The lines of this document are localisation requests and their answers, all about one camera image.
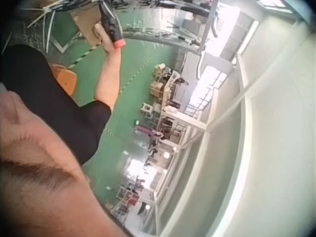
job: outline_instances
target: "ceiling light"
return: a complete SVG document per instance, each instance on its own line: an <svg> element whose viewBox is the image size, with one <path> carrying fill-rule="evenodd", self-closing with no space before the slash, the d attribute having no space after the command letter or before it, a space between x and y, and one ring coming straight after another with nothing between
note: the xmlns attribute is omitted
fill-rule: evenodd
<svg viewBox="0 0 316 237"><path fill-rule="evenodd" d="M165 152L165 153L163 153L163 157L165 157L166 159L169 159L169 157L170 157L170 153L169 153L169 152Z"/></svg>

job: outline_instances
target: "yellow black striped line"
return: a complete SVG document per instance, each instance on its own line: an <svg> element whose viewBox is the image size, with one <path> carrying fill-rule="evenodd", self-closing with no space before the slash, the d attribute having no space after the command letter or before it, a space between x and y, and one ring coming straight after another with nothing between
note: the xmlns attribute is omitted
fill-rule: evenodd
<svg viewBox="0 0 316 237"><path fill-rule="evenodd" d="M67 69L72 69L75 65L78 64L83 58L85 58L89 53L95 50L101 43L97 43L95 46L91 47L87 52L85 52L82 56L76 59L73 64L69 65Z"/></svg>

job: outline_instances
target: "wire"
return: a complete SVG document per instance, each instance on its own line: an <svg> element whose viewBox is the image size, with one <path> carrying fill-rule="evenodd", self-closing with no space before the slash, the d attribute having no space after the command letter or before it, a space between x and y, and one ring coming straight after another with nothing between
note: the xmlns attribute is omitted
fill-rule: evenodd
<svg viewBox="0 0 316 237"><path fill-rule="evenodd" d="M46 42L46 53L48 53L50 32L51 32L51 28L52 28L52 25L53 25L53 20L54 20L54 17L55 17L55 13L56 13L56 11L53 11L53 13L51 15L51 18L50 18L50 22L49 22L48 33L47 33L47 42Z"/></svg>

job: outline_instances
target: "worker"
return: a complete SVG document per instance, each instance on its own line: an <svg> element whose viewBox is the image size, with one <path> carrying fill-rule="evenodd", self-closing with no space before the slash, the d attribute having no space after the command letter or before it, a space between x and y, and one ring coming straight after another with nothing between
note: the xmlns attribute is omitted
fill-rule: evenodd
<svg viewBox="0 0 316 237"><path fill-rule="evenodd" d="M163 79L165 79L166 81L170 81L170 84L174 83L178 85L189 85L189 83L186 80L184 80L176 70L172 69L169 69L168 74Z"/></svg>
<svg viewBox="0 0 316 237"><path fill-rule="evenodd" d="M79 165L95 152L119 90L121 51L96 30L107 57L96 100L81 108L35 49L8 48L1 60L0 230L10 232L1 236L132 236L103 210Z"/></svg>
<svg viewBox="0 0 316 237"><path fill-rule="evenodd" d="M97 24L96 29L104 38L102 26ZM1 80L7 90L16 92L26 107L60 136L80 165L97 151L119 94L120 49L105 40L102 46L107 57L95 87L95 100L82 107L59 85L39 51L17 45L9 47L1 60Z"/></svg>

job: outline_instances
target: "white beam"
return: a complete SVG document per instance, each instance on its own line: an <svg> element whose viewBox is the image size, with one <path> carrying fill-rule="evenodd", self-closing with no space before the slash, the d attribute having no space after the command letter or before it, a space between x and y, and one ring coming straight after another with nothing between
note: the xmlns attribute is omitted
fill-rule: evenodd
<svg viewBox="0 0 316 237"><path fill-rule="evenodd" d="M160 140L160 142L161 143L164 143L164 144L166 144L166 145L168 145L168 146L171 146L171 147L176 147L177 149L179 149L179 144L176 144L176 143L174 143L174 142L171 142L171 141L169 141L169 140Z"/></svg>
<svg viewBox="0 0 316 237"><path fill-rule="evenodd" d="M190 117L184 113L181 112L170 112L170 111L163 111L162 115L170 117L172 119L175 119L185 125L191 126L193 128L196 128L199 131L205 131L206 130L206 123L201 122L193 117Z"/></svg>

